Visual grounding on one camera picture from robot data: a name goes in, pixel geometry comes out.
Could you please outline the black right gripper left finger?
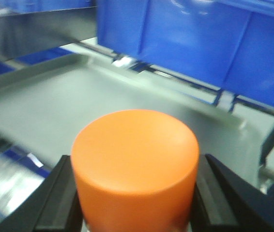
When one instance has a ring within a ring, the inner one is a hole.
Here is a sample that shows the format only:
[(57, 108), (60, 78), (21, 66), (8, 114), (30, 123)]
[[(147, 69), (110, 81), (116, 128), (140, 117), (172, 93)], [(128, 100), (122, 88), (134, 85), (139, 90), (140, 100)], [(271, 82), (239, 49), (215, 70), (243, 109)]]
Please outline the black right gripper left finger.
[(0, 232), (80, 232), (82, 224), (71, 159), (63, 155), (42, 184), (0, 223)]

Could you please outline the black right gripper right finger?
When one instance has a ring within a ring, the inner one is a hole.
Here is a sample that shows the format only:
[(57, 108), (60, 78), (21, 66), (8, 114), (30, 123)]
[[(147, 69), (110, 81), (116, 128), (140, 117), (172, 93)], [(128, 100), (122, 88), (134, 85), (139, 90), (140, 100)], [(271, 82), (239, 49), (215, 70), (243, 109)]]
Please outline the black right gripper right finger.
[(214, 156), (200, 155), (190, 226), (194, 232), (274, 232), (274, 199)]

